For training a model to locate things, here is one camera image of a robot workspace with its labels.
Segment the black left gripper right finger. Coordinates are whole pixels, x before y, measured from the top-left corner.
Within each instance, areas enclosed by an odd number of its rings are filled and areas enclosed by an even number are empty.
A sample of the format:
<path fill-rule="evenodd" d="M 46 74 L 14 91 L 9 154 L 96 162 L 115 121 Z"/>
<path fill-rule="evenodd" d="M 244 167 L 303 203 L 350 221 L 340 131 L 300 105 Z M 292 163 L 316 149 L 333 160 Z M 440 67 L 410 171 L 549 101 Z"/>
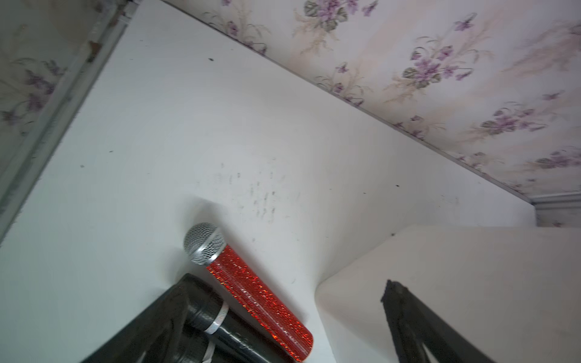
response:
<path fill-rule="evenodd" d="M 398 281 L 387 281 L 381 302 L 400 362 L 492 361 Z"/>

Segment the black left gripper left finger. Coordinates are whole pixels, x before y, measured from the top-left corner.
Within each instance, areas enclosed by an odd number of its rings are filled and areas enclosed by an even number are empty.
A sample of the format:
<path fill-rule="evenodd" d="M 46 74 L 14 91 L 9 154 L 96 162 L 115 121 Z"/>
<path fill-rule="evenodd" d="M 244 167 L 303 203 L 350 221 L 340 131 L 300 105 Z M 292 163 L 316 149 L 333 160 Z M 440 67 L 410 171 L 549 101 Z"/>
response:
<path fill-rule="evenodd" d="M 84 361 L 172 362 L 188 307 L 186 288 L 174 285 Z"/>

